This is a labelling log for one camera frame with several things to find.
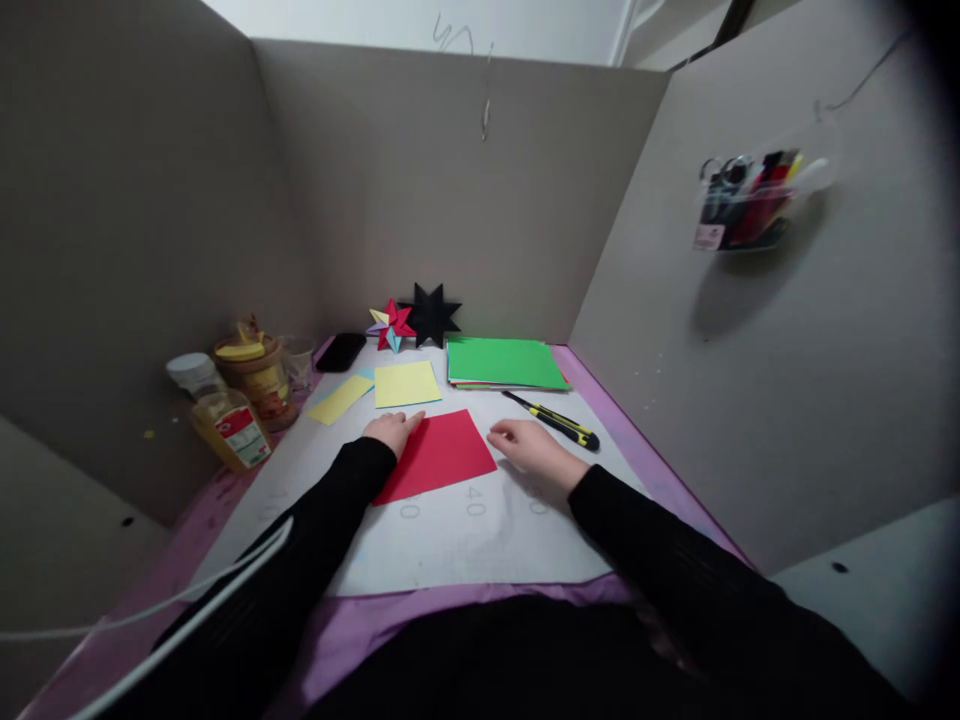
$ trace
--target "glass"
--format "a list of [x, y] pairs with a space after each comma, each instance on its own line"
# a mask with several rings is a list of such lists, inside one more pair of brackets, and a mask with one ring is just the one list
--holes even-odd
[[281, 335], [283, 366], [290, 376], [293, 392], [313, 390], [313, 353], [317, 341], [305, 335]]

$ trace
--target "red origami star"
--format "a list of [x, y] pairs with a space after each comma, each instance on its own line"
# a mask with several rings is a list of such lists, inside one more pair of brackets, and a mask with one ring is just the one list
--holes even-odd
[[370, 311], [370, 314], [373, 315], [373, 319], [377, 321], [377, 324], [370, 328], [369, 332], [376, 331], [380, 333], [380, 342], [377, 344], [377, 350], [391, 348], [395, 353], [400, 352], [400, 338], [417, 336], [417, 333], [407, 325], [410, 310], [411, 308], [397, 310], [396, 303], [393, 302], [393, 298], [390, 298], [390, 302], [387, 303], [384, 312], [381, 313], [376, 310]]

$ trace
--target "pen holder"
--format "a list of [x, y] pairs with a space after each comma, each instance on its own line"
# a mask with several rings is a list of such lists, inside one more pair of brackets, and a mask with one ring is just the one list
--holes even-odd
[[776, 247], [811, 195], [833, 184], [840, 155], [836, 124], [818, 120], [749, 154], [707, 160], [700, 170], [694, 248], [753, 252]]

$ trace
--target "black origami star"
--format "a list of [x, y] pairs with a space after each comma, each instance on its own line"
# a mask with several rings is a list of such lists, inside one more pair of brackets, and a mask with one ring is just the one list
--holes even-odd
[[450, 330], [459, 332], [450, 316], [457, 311], [461, 303], [448, 303], [443, 299], [443, 283], [429, 295], [417, 283], [413, 284], [414, 302], [400, 303], [400, 307], [410, 308], [409, 325], [417, 333], [417, 347], [431, 338], [437, 347], [443, 347], [443, 333]]

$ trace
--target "origami star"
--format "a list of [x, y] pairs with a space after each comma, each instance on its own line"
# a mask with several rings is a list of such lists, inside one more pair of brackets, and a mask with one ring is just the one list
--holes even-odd
[[460, 328], [450, 319], [451, 315], [460, 307], [460, 303], [448, 303], [443, 299], [443, 283], [429, 295], [422, 287], [414, 283], [413, 292], [415, 301], [400, 303], [400, 305], [413, 311], [410, 315], [410, 327], [417, 331], [417, 347], [423, 345], [430, 338], [436, 343], [437, 347], [442, 348], [444, 332], [447, 330], [460, 331]]
[[397, 310], [393, 298], [390, 298], [390, 302], [387, 303], [383, 312], [371, 309], [370, 314], [375, 322], [367, 329], [367, 334], [380, 335], [377, 350], [386, 350], [389, 347], [395, 353], [398, 353], [400, 352], [400, 338], [416, 336], [416, 333], [407, 325], [410, 309]]

